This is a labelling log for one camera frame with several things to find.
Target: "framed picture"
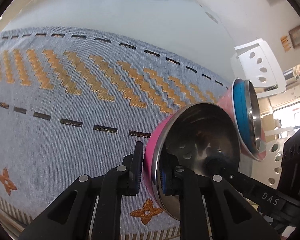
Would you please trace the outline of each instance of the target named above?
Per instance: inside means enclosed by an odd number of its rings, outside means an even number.
[[[300,25],[289,31],[293,48],[300,47]]]

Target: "blue silicone ring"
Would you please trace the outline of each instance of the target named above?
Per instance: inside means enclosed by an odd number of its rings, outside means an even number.
[[[244,81],[240,80],[234,83],[233,87],[234,111],[237,119],[238,129],[241,138],[249,151],[252,151],[252,143],[249,132],[249,120],[247,113],[246,97],[244,91]]]

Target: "gray woven fabric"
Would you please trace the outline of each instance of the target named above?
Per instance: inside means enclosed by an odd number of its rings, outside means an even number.
[[[77,59],[68,58],[67,52]],[[94,64],[93,56],[103,58],[108,72]],[[80,71],[82,66],[88,72]],[[95,92],[98,84],[92,86],[92,81],[101,82],[108,101]],[[0,181],[0,206],[28,224],[81,174],[102,175],[131,154],[137,140],[146,145],[147,138],[129,136],[129,131],[151,133],[180,104],[203,97],[213,102],[229,85],[185,58],[113,33],[63,27],[0,33],[0,103],[9,105],[0,104],[0,174],[6,168],[17,188],[8,195]],[[128,88],[137,99],[129,99]],[[154,91],[157,103],[149,96]],[[82,122],[82,127],[60,123],[62,118]],[[93,130],[94,125],[116,128],[117,133]],[[143,182],[137,197],[122,198],[121,233],[136,234],[137,239],[148,232],[151,239],[177,236],[179,222],[164,212],[146,224],[130,215],[149,198]]]

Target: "black dashed line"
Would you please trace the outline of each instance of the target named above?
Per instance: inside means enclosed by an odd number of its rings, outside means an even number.
[[[129,131],[129,136],[150,138],[151,134],[144,132]]]
[[[58,33],[53,33],[51,35],[51,37],[59,37],[59,38],[63,38],[65,35],[64,34],[58,34]]]
[[[72,126],[76,126],[76,127],[82,127],[82,122],[68,120],[68,119],[64,119],[64,118],[60,119],[60,123],[63,123],[66,125],[72,125]]]
[[[145,53],[149,53],[149,54],[151,54],[151,55],[155,55],[155,56],[157,56],[157,57],[160,57],[160,54],[155,53],[155,52],[153,52],[153,51],[146,50],[146,49],[145,49]]]
[[[3,102],[0,102],[0,107],[5,108],[5,109],[9,109],[9,105]]]
[[[107,43],[111,43],[110,40],[106,40],[106,39],[101,39],[101,38],[94,38],[95,41],[104,41],[104,42],[107,42]]]
[[[186,69],[189,69],[189,70],[193,71],[194,73],[197,73],[197,71],[196,71],[195,69],[190,68],[190,67],[188,67],[188,66],[186,66]]]
[[[71,38],[81,38],[81,39],[86,39],[87,36],[84,36],[84,35],[72,35]]]
[[[16,106],[13,108],[13,111],[18,112],[18,113],[22,113],[22,114],[27,113],[27,109],[16,107]]]
[[[48,120],[48,121],[50,121],[50,119],[51,119],[51,115],[48,115],[48,114],[42,114],[42,113],[39,113],[39,112],[34,112],[34,113],[33,113],[33,116],[34,116],[34,117],[41,118],[41,119],[45,119],[45,120]]]
[[[217,80],[216,80],[216,83],[223,86],[223,84],[221,82],[217,81]]]
[[[173,59],[171,59],[171,58],[166,58],[167,59],[167,61],[170,61],[170,62],[172,62],[172,63],[175,63],[175,64],[178,64],[178,65],[180,65],[180,62],[177,62],[177,61],[175,61],[175,60],[173,60]]]
[[[125,43],[120,43],[119,46],[124,46],[124,47],[128,47],[130,49],[136,49],[137,47],[129,45],[129,44],[125,44]]]
[[[97,130],[97,131],[110,132],[110,133],[117,133],[118,132],[117,128],[106,127],[106,126],[96,125],[96,124],[93,126],[93,129]]]
[[[211,77],[208,77],[207,75],[205,74],[202,74],[203,77],[206,77],[207,79],[211,80]]]

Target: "orange flower motif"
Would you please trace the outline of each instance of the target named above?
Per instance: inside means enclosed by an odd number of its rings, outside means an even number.
[[[12,190],[17,190],[17,187],[13,184],[13,182],[9,179],[9,174],[7,168],[4,168],[2,171],[2,175],[0,174],[0,181],[4,185],[6,192],[10,196]]]
[[[146,225],[150,222],[153,216],[159,215],[163,210],[161,208],[154,208],[153,202],[148,198],[142,205],[141,209],[132,211],[130,216],[141,218],[141,222]]]

